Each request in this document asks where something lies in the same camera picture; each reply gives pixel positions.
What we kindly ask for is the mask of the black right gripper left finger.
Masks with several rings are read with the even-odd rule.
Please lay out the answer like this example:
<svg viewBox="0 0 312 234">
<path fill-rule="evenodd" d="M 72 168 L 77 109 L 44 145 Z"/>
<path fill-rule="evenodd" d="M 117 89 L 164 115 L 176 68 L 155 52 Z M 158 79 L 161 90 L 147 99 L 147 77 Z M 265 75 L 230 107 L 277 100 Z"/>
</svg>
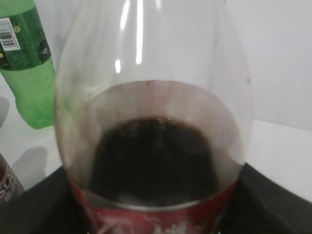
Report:
<svg viewBox="0 0 312 234">
<path fill-rule="evenodd" d="M 2 234 L 90 234 L 63 167 L 0 206 Z"/>
</svg>

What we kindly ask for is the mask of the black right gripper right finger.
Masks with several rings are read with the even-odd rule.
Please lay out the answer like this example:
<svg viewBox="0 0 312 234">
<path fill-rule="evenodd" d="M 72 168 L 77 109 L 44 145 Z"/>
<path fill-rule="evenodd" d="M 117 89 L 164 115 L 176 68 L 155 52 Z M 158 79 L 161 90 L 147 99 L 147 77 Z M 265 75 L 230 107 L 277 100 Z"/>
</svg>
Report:
<svg viewBox="0 0 312 234">
<path fill-rule="evenodd" d="M 312 204 L 245 164 L 222 219 L 222 234 L 310 234 Z"/>
</svg>

